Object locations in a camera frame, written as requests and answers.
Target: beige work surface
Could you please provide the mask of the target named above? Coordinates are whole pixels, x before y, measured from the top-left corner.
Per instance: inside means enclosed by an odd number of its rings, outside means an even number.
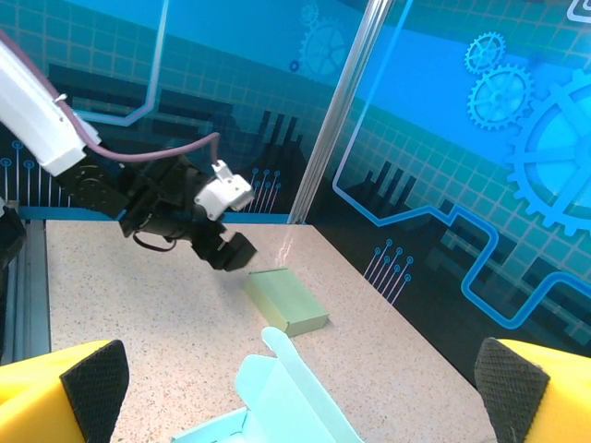
[[[120,339],[131,372],[113,442],[172,435],[242,407],[234,377],[269,354],[263,318],[241,290],[248,270],[287,266],[331,323],[294,338],[367,443],[480,443],[494,436],[477,392],[312,227],[233,225],[259,253],[215,272],[187,243],[165,254],[113,222],[47,223],[54,350]]]

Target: black cable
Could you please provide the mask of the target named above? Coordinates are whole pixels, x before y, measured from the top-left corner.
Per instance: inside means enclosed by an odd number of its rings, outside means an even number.
[[[175,249],[175,246],[176,246],[176,240],[173,240],[172,242],[170,242],[172,245],[170,247],[166,248],[166,247],[159,247],[159,246],[150,245],[142,240],[139,240],[138,233],[133,233],[133,235],[131,237],[133,238],[133,241],[136,242],[141,247],[145,247],[146,249],[149,249],[150,251],[154,251],[154,252],[169,252],[169,251],[172,251],[173,249]]]

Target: metal vertical post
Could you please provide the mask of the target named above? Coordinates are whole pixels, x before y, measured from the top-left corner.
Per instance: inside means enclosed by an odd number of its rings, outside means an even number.
[[[295,196],[294,205],[287,219],[288,223],[305,221],[320,180],[331,159],[332,152],[343,129],[363,71],[368,64],[371,51],[380,34],[390,6],[395,0],[369,0],[361,19],[355,41],[344,63],[343,72],[332,95],[331,104],[322,122],[308,167]]]
[[[27,243],[8,266],[0,365],[51,351],[45,225],[43,221],[31,221],[26,229]]]

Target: robotic arm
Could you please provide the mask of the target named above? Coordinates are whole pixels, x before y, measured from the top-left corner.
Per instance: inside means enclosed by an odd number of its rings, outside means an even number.
[[[118,220],[123,235],[139,245],[165,251],[177,240],[187,240],[200,259],[228,271],[243,268],[256,253],[241,233],[228,242],[221,237],[223,213],[243,209],[253,195],[250,184],[216,158],[219,134],[175,149],[136,155],[112,152],[1,30],[0,122],[79,206]],[[214,176],[181,155],[207,144]],[[110,171],[101,157],[117,161],[119,171]],[[6,245],[0,249],[0,270],[24,241],[23,232],[13,229],[22,227],[17,219],[0,199],[0,247]],[[138,238],[141,232],[158,234],[171,247],[147,245]]]

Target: open cardboard box flap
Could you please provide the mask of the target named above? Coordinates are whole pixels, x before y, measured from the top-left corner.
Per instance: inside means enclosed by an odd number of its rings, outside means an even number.
[[[265,328],[262,339],[277,358],[249,355],[235,380],[248,407],[244,440],[363,443],[287,335]]]

